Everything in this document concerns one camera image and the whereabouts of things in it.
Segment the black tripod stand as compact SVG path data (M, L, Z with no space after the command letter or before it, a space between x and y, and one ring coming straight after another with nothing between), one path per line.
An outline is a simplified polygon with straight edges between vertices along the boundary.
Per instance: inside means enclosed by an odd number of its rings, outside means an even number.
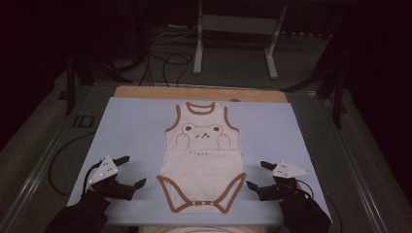
M59 100L65 100L67 103L65 115L69 116L76 106L76 78L79 78L83 85L92 85L95 81L92 72L97 71L116 82L131 83L131 80L122 77L121 74L136 67L137 64L132 63L116 68L114 65L99 61L85 51L68 50L66 52L66 90L58 96Z
M339 55L339 52L341 52L341 46L344 44L345 39L335 32L328 40L310 77L292 86L282 88L283 92L292 93L311 83L321 81L320 86L316 90L316 96L319 99L327 99L331 93L334 93L331 117L335 126L339 129L342 128L340 115L343 107L343 71L347 58L346 53Z

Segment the metal rail frame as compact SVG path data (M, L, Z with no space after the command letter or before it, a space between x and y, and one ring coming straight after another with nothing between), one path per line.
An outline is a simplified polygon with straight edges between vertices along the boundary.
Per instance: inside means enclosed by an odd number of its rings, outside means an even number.
M51 211L68 199L75 172L84 161L96 127L73 128L77 115L102 118L103 110L118 86L95 85L83 88L70 116L56 95L48 96L0 151L0 199L5 213L0 216L0 232L39 233ZM297 115L307 149L321 181L326 204L331 209L334 233L389 233L384 211L372 194L370 168L359 165L365 153L355 143L358 136L348 126L335 126L327 100L312 91L285 94Z

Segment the wooden table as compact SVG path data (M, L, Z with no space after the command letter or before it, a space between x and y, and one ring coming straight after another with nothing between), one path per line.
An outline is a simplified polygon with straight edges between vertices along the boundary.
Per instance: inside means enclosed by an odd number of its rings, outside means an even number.
M164 87L121 85L114 94L124 98L210 100L233 102L287 103L281 91L206 87Z

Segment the small black floor bracket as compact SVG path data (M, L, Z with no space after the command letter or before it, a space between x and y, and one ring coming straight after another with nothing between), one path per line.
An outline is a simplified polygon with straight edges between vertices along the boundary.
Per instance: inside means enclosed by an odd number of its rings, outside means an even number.
M94 116L76 116L72 124L73 128L91 128L94 124Z

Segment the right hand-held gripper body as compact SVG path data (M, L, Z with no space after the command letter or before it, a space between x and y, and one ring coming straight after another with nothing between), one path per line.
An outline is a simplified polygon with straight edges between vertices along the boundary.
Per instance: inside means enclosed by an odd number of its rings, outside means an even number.
M257 189L260 201L285 199L297 192L296 177L306 176L310 171L288 162L276 163L276 168L271 171L274 184Z

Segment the cream baby bodysuit brown trim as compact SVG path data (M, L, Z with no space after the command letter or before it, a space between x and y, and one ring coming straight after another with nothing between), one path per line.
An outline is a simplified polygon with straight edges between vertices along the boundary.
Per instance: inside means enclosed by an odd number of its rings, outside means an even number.
M246 180L239 130L228 108L187 102L165 130L166 150L157 179L169 208L180 214L226 214Z

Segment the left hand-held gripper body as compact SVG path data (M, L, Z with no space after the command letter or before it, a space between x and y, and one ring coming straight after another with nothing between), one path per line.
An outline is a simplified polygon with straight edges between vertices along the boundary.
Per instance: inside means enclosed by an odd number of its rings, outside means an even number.
M132 185L122 184L116 180L119 166L116 166L113 160L110 155L106 156L87 183L103 197L130 201L135 189Z

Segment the white metal stand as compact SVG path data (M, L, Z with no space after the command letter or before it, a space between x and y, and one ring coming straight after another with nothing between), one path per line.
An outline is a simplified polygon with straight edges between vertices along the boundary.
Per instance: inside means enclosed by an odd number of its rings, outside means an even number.
M281 34L283 21L288 9L287 4L281 5L280 13L275 18L261 17L232 17L218 16L203 13L203 0L198 0L197 14L197 43L193 63L193 73L199 75L202 71L203 58L203 31L220 31L234 33L250 33L260 35L271 35L272 42L264 49L269 78L278 79L273 52Z

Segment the person's left hand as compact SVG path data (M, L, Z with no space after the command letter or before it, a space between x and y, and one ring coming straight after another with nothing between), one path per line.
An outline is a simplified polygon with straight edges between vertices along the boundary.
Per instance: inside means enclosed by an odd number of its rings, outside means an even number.
M112 203L111 198L103 197L100 193L92 190L88 190L83 198L94 207L107 208Z

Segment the person's right hand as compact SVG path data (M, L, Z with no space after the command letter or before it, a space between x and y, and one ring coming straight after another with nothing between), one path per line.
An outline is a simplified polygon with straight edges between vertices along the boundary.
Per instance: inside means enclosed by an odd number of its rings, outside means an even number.
M307 209L311 198L308 198L303 192L296 192L279 202L283 212L304 212Z

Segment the light blue table mat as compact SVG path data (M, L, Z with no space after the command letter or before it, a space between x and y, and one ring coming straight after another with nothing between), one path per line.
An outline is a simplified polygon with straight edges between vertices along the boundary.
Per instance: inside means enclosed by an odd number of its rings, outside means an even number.
M129 156L119 168L120 183L146 179L132 200L118 200L106 211L111 225L275 225L283 221L279 205L262 202L242 187L226 214L177 214L170 210L156 176L166 149L165 130L176 118L177 101L142 98L109 100L82 169L100 159ZM324 208L326 200L289 103L227 103L229 122L240 131L240 149L248 181L272 184L270 171L260 162L281 161L310 171L303 176L304 189Z

